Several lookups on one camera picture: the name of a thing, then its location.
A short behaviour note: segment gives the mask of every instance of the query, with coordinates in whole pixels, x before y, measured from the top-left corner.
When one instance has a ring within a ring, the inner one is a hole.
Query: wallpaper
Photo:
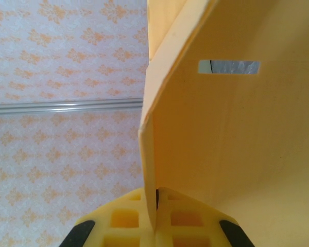
[[[57,247],[78,218],[143,187],[140,114],[0,117],[0,247]]]
[[[146,0],[0,0],[0,104],[143,96]]]

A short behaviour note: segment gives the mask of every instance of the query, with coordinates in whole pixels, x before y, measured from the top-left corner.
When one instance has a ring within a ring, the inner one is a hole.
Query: floral wallpaper
[[[0,0],[0,104],[143,96],[146,0]]]
[[[143,187],[140,114],[1,116],[0,247],[57,247],[78,218]]]

